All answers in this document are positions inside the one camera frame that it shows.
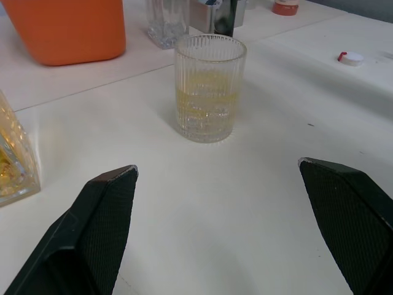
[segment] white bottle cap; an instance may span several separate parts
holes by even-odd
[[[356,52],[342,52],[338,57],[338,61],[347,66],[361,66],[364,57]]]

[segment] ribbed glass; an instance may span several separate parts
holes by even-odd
[[[246,54],[243,43],[218,34],[177,43],[177,122],[186,138],[213,143],[232,132]]]
[[[147,34],[162,49],[189,33],[189,0],[146,0]]]
[[[0,91],[0,207],[39,190],[29,138]]]

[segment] orange container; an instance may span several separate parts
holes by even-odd
[[[31,56],[50,66],[125,50],[122,0],[0,0]]]

